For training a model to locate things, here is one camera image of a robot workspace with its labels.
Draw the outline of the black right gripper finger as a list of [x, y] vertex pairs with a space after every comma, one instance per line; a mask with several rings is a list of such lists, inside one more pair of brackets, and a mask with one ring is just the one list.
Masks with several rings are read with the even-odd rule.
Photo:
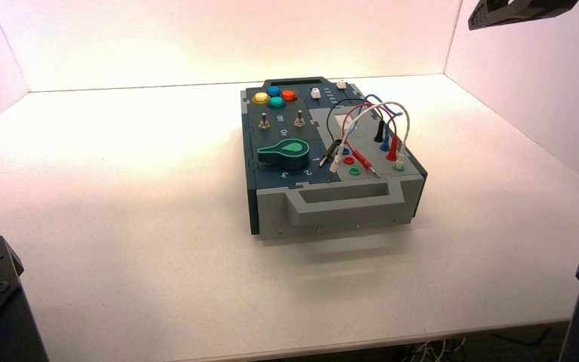
[[577, 3], [578, 0], [480, 0], [468, 18], [468, 29], [558, 17]]

